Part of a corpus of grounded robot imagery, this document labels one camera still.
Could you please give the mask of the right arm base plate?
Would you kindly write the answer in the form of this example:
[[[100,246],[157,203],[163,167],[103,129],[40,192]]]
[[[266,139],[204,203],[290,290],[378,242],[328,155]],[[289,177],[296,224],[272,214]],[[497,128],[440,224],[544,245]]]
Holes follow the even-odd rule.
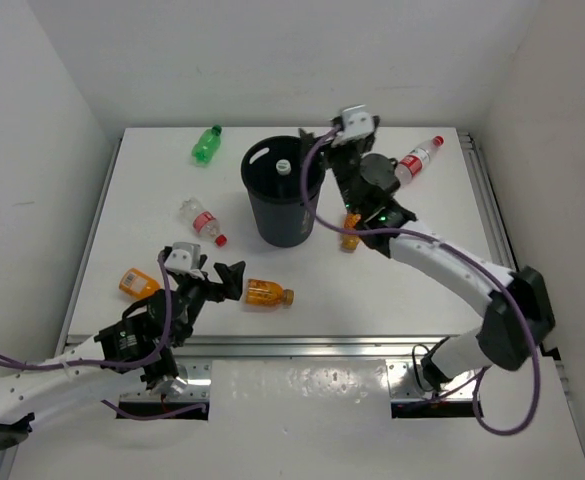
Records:
[[[403,357],[386,360],[387,383],[393,419],[471,418],[475,371],[469,371],[433,390],[429,384],[416,380],[414,367],[419,358]]]

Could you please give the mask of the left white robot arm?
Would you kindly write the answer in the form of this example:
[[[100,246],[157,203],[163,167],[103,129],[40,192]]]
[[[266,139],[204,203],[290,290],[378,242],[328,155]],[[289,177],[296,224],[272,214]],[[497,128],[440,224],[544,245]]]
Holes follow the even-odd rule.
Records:
[[[0,355],[0,365],[13,371],[0,377],[0,451],[23,442],[36,426],[65,410],[153,390],[178,377],[174,349],[192,336],[206,303],[241,298],[246,264],[216,263],[219,279],[212,281],[201,269],[203,259],[192,270],[170,270],[174,252],[167,247],[158,255],[163,287],[83,343],[35,364]]]

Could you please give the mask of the small orange bottle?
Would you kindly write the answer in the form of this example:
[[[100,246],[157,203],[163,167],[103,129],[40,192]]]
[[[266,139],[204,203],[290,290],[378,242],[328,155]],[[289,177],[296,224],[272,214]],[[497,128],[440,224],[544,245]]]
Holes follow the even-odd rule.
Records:
[[[359,214],[348,213],[345,217],[343,229],[355,230],[356,224],[360,220]],[[341,235],[341,249],[346,252],[354,252],[360,239],[356,235],[342,234]]]

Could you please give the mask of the orange bottle brown cap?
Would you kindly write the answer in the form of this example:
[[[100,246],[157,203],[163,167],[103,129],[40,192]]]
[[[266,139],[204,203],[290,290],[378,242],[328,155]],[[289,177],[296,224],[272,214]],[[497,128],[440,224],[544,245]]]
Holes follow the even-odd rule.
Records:
[[[244,296],[244,303],[259,307],[290,307],[295,299],[291,289],[283,288],[276,282],[248,279]]]

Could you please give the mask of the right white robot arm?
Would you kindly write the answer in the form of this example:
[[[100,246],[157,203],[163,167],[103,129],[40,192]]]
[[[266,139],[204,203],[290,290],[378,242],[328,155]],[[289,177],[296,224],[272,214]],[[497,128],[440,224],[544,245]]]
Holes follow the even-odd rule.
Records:
[[[438,390],[467,371],[517,371],[526,361],[536,363],[539,345],[555,327],[542,274],[483,260],[445,241],[401,206],[394,197],[401,186],[397,162],[371,152],[379,123],[379,117],[362,112],[335,118],[320,137],[299,132],[303,202],[310,201],[310,168],[331,171],[346,209],[360,217],[350,234],[425,274],[480,316],[477,328],[444,339],[422,359],[419,373],[429,387]]]

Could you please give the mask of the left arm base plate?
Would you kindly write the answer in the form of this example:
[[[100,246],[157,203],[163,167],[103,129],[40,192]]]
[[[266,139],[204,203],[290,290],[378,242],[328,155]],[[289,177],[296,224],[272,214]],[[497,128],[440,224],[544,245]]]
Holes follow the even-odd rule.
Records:
[[[170,414],[170,420],[207,421],[212,362],[181,359],[177,367],[176,379],[164,379],[152,390],[121,395],[118,407],[126,414],[139,417]]]

